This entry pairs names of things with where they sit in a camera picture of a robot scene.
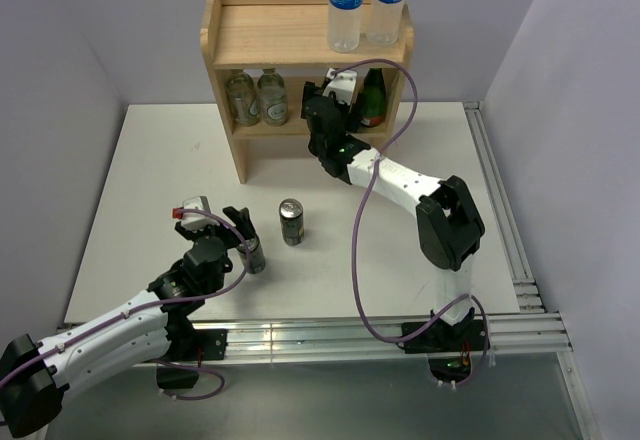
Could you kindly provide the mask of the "dark beverage can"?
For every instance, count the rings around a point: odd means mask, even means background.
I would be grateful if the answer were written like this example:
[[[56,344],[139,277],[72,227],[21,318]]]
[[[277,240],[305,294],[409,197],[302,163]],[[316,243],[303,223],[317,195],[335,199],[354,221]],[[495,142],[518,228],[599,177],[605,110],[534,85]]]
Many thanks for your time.
[[[251,238],[246,245],[239,244],[237,251],[249,274],[259,274],[266,268],[266,258],[258,237]]]
[[[284,242],[289,246],[299,245],[304,239],[304,210],[293,198],[284,199],[278,208]]]

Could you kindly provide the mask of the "green glass bottle yellow label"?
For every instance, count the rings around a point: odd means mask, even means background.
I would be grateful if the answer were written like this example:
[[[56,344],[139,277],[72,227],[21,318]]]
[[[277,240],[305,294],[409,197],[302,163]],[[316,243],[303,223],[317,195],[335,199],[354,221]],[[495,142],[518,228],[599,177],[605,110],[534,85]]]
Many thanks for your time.
[[[357,106],[363,127],[377,127],[385,120],[387,93],[381,68],[371,68],[367,72],[358,95]]]

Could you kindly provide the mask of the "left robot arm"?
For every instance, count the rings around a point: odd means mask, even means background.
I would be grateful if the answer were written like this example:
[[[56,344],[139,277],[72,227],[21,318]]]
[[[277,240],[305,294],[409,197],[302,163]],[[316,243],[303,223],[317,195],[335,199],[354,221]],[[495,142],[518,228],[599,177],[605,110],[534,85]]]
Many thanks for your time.
[[[24,334],[1,354],[1,424],[14,438],[47,426],[73,394],[146,361],[183,359],[195,346],[190,315],[227,292],[228,252],[256,236],[248,209],[221,216],[196,205],[172,212],[192,246],[148,287],[112,311],[35,341]]]

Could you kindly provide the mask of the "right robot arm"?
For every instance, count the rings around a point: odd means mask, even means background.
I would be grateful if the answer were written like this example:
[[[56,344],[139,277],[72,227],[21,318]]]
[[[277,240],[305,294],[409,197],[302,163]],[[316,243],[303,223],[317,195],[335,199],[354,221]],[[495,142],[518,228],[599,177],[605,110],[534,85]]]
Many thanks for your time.
[[[435,343],[452,350],[474,321],[471,272],[485,234],[484,222],[467,184],[419,174],[347,133],[347,105],[307,81],[301,116],[310,131],[308,149],[332,177],[363,187],[364,200],[376,192],[413,215],[420,250],[436,268],[436,312],[417,330],[433,332]]]

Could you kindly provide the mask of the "wooden two-tier shelf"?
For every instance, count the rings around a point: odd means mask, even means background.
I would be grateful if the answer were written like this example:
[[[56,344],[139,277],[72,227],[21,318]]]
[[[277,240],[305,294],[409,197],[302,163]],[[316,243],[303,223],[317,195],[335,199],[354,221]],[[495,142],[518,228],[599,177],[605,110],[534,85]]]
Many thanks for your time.
[[[401,10],[398,40],[378,46],[362,38],[357,49],[337,53],[327,44],[328,0],[207,0],[200,30],[200,47],[222,125],[240,183],[249,177],[251,143],[257,139],[307,137],[301,119],[306,82],[320,82],[330,67],[344,67],[372,59],[383,68],[389,99],[385,120],[364,128],[358,137],[381,146],[394,130],[405,77],[384,65],[386,60],[409,66],[414,49],[414,27],[409,8]],[[232,70],[273,67],[284,77],[289,119],[279,127],[264,122],[243,126],[232,116],[225,92]]]

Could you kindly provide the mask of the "clear glass bottle right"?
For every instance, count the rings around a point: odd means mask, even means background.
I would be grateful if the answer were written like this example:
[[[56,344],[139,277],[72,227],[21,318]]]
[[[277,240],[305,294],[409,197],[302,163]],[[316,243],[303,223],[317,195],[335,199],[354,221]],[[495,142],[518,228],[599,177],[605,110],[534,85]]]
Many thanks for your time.
[[[274,68],[263,70],[257,82],[260,117],[267,125],[281,126],[288,120],[285,82]]]

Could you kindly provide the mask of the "clear glass bottle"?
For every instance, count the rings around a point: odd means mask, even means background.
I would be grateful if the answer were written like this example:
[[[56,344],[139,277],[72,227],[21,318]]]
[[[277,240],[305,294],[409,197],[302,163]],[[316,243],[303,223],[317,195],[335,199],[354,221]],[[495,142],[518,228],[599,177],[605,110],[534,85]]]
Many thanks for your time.
[[[267,125],[281,126],[288,120],[285,82],[274,68],[263,70],[257,82],[260,117]]]
[[[259,122],[259,105],[252,77],[242,69],[233,69],[225,85],[234,119],[243,126]]]

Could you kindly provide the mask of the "clear glass bottle left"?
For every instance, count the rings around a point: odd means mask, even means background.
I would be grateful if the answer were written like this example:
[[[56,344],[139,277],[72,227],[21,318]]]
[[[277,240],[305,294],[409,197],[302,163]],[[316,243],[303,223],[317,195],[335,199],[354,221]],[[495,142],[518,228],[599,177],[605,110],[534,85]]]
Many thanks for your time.
[[[243,126],[259,122],[259,105],[252,77],[242,69],[233,69],[225,85],[234,119]]]

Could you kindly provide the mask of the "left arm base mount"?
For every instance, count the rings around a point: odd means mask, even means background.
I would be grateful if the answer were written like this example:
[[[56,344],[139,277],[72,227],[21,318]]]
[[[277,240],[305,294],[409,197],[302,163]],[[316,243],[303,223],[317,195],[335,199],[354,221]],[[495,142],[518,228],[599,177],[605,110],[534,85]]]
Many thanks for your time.
[[[221,361],[226,354],[227,336],[227,329],[196,330],[189,340],[162,357],[162,360],[173,363],[195,363],[198,368],[207,361]],[[156,384],[163,390],[187,391],[196,385],[199,378],[199,372],[162,365],[156,368]]]

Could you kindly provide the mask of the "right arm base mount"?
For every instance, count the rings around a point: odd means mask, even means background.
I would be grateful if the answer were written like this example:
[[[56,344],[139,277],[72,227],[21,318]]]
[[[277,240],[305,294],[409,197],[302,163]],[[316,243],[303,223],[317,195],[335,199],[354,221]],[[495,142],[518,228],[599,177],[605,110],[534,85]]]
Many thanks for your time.
[[[472,319],[452,327],[438,320],[420,336],[398,345],[405,354],[426,355],[428,368],[437,383],[458,386],[468,381],[488,357],[491,346],[482,320]]]

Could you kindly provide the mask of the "aluminium rail frame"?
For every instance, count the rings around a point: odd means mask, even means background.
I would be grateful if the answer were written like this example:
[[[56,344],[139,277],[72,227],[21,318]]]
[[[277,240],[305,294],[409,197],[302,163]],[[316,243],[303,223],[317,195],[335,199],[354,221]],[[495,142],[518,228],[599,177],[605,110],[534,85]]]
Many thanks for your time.
[[[390,156],[434,176],[468,183],[486,226],[472,290],[487,310],[492,353],[523,360],[547,354],[582,439],[601,433],[577,370],[562,317],[546,309],[501,190],[474,102],[402,104],[413,122]],[[231,292],[194,313],[199,327],[229,332],[227,364],[395,358],[372,337],[352,296],[350,243],[361,191],[331,179],[306,149],[307,137],[252,141],[246,183],[235,173],[217,106],[132,105],[127,109],[64,321],[78,325],[123,303],[185,249],[170,209],[206,195],[210,204],[249,208],[266,252],[263,275],[233,273]],[[278,208],[298,200],[304,239],[287,245]]]

